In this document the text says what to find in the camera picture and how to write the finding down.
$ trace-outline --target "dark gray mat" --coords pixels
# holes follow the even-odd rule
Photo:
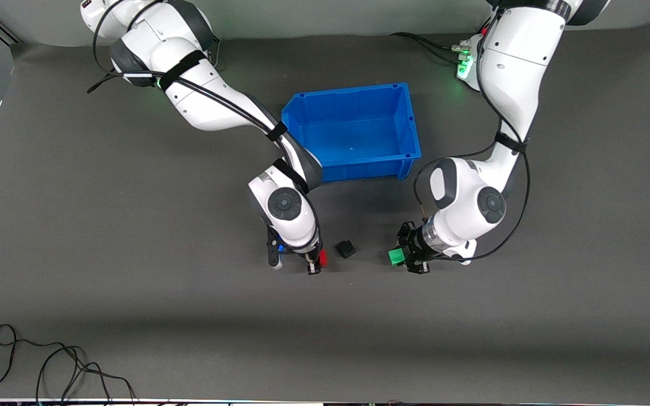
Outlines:
[[[461,36],[438,39],[454,43]],[[495,114],[403,38],[230,41],[222,74],[278,112],[296,92],[407,82],[423,164],[487,145]],[[331,269],[266,266],[246,183],[255,129],[188,126],[90,50],[23,46],[0,111],[0,323],[82,345],[143,398],[650,404],[650,26],[567,33],[542,86],[513,241],[430,275],[388,265],[410,182],[311,194]],[[525,176],[511,188],[513,224]],[[0,348],[0,373],[7,350]],[[0,396],[33,396],[22,348]],[[57,396],[69,367],[47,375]],[[93,379],[78,396],[101,397]]]

